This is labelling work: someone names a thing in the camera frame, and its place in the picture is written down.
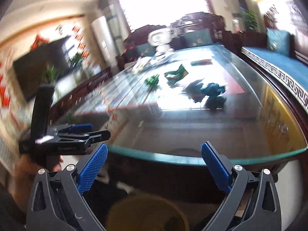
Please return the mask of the person's left hand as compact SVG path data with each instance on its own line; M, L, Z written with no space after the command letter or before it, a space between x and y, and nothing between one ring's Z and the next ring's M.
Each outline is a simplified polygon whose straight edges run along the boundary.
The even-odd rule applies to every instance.
M13 188L10 194L19 210L24 213L27 211L32 185L38 171L42 168L52 172L62 170L61 163L64 159L61 155L49 157L48 161L48 167L45 168L37 164L28 154L22 154L15 164Z

